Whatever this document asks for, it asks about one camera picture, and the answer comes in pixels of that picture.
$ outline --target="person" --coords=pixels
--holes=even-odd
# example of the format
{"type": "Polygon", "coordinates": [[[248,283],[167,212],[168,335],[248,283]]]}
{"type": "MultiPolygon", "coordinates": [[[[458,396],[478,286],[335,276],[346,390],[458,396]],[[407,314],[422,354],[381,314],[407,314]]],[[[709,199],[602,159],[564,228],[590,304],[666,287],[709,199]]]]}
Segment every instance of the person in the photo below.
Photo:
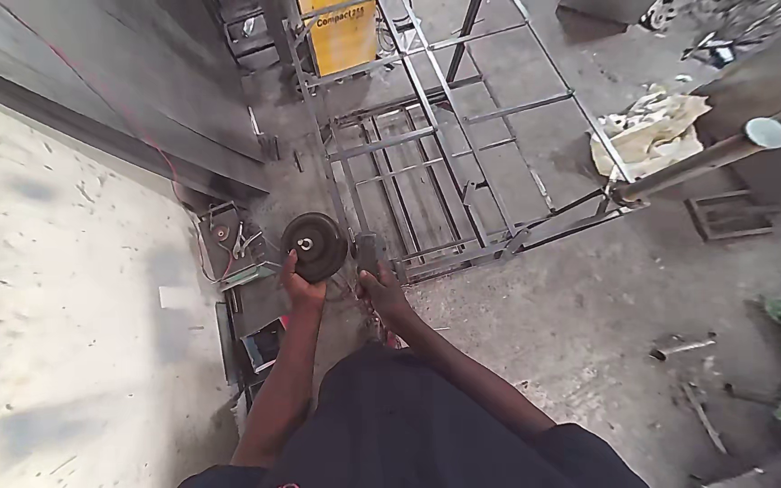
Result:
{"type": "Polygon", "coordinates": [[[341,360],[307,417],[325,283],[307,283],[296,263],[292,251],[281,277],[287,333],[230,465],[181,488],[646,487],[601,438],[557,425],[424,323],[385,265],[361,272],[358,294],[409,347],[341,360]]]}

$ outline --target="angle grinder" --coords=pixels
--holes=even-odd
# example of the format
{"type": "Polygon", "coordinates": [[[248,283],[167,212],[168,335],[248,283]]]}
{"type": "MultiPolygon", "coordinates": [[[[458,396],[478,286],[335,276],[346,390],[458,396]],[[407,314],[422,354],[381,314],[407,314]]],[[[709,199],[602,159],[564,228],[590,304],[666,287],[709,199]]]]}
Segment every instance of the angle grinder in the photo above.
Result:
{"type": "Polygon", "coordinates": [[[366,270],[378,276],[378,261],[385,259],[385,240],[374,232],[361,232],[349,241],[339,225],[329,216],[309,212],[296,217],[282,233],[282,250],[297,251],[294,271],[309,283],[330,278],[342,267],[351,248],[358,263],[358,273],[366,270]]]}

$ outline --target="grinding disc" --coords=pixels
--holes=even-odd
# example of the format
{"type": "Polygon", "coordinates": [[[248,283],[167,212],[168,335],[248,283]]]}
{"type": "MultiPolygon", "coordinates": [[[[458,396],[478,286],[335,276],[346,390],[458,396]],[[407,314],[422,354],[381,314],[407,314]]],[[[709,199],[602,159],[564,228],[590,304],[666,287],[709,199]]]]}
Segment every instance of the grinding disc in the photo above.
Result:
{"type": "Polygon", "coordinates": [[[212,235],[215,236],[216,240],[219,242],[222,242],[223,240],[227,239],[228,237],[228,228],[226,226],[216,226],[212,228],[212,235]]]}
{"type": "Polygon", "coordinates": [[[294,269],[309,283],[318,283],[339,271],[348,254],[348,239],[330,217],[310,212],[295,218],[282,233],[282,250],[297,250],[294,269]]]}

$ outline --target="hand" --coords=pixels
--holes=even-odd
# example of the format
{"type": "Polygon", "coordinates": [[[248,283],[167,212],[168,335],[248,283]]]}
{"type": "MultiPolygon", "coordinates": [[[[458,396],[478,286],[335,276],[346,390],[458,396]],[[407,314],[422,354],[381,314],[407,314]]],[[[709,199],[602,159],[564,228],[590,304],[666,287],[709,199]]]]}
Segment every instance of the hand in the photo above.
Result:
{"type": "Polygon", "coordinates": [[[394,328],[393,322],[415,314],[405,298],[403,288],[384,262],[378,263],[378,279],[368,271],[361,271],[358,284],[358,298],[371,302],[378,316],[391,329],[394,328]]]}
{"type": "Polygon", "coordinates": [[[288,253],[288,259],[282,267],[280,280],[282,286],[288,292],[288,298],[294,308],[301,306],[317,307],[321,309],[325,304],[325,295],[327,294],[327,283],[320,282],[310,284],[294,271],[297,264],[297,251],[294,249],[288,253]]]}

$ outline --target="black shirt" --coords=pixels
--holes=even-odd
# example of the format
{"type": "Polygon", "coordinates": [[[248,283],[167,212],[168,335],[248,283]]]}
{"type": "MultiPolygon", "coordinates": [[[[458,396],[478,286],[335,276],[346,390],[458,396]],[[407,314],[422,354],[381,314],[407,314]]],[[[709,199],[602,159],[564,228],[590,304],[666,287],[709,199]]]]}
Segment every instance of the black shirt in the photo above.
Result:
{"type": "Polygon", "coordinates": [[[276,465],[214,466],[180,488],[646,488],[576,424],[524,442],[414,355],[379,345],[340,361],[276,465]]]}

